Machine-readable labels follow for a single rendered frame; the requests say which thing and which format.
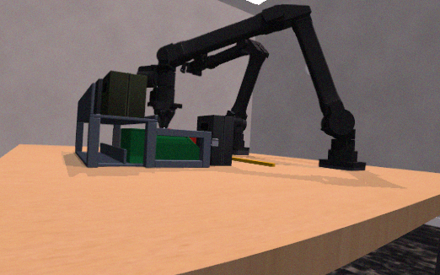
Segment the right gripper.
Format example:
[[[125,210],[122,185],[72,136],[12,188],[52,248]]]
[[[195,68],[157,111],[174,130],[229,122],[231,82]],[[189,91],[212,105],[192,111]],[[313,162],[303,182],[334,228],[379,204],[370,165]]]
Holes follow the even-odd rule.
[[[187,66],[187,69],[186,69],[186,72],[187,73],[193,73],[193,75],[197,75],[197,76],[201,76],[201,72],[202,71],[200,71],[200,72],[198,72],[196,69],[195,69],[195,66],[194,67],[190,67],[190,63],[189,62],[185,62],[185,63],[183,63],[183,65],[182,65],[182,67],[181,67],[181,69],[180,69],[180,71],[182,72],[182,73],[185,73],[185,68],[186,68],[186,66]],[[195,73],[195,72],[198,72],[198,73]]]

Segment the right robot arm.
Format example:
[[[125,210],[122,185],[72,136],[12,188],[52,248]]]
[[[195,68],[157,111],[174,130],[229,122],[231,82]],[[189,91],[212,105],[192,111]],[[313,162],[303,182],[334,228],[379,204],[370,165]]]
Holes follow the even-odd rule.
[[[228,111],[226,115],[234,117],[233,150],[250,151],[250,148],[245,148],[244,146],[243,131],[247,126],[246,119],[248,116],[246,114],[246,110],[255,86],[256,79],[259,75],[260,68],[266,57],[269,56],[269,52],[260,42],[247,39],[237,42],[236,46],[228,48],[225,51],[221,51],[209,57],[207,54],[204,54],[194,58],[195,61],[190,62],[190,67],[195,66],[195,69],[200,72],[206,68],[214,69],[222,63],[248,55],[250,55],[250,59],[239,89],[237,99],[233,105],[233,108]]]

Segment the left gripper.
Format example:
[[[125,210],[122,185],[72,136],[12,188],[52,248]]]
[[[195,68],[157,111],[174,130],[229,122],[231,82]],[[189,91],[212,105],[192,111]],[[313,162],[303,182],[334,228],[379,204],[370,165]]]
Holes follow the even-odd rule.
[[[158,101],[153,100],[148,102],[148,106],[153,106],[154,115],[158,115],[159,128],[168,128],[175,114],[175,110],[177,110],[177,108],[182,109],[182,104],[174,103],[174,87],[167,89],[167,86],[158,86],[157,100]],[[169,116],[169,118],[167,118],[167,116]],[[165,125],[166,119],[167,124]]]

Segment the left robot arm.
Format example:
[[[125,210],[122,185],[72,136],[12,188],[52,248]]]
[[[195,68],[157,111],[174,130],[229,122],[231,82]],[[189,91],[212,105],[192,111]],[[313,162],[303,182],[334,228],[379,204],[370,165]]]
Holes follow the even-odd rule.
[[[357,161],[356,129],[353,129],[355,119],[350,111],[345,110],[336,91],[314,30],[310,6],[282,4],[263,9],[262,12],[196,38],[159,48],[157,52],[158,65],[141,66],[137,72],[137,75],[148,76],[147,88],[153,88],[153,91],[150,91],[149,102],[157,100],[157,86],[167,86],[167,89],[169,86],[174,87],[174,72],[176,72],[176,67],[183,65],[183,63],[257,35],[268,35],[274,31],[292,28],[297,36],[319,98],[320,109],[324,115],[321,131],[335,138],[331,139],[328,160],[319,159],[319,164],[366,168],[366,162]],[[289,20],[286,21],[286,19]]]

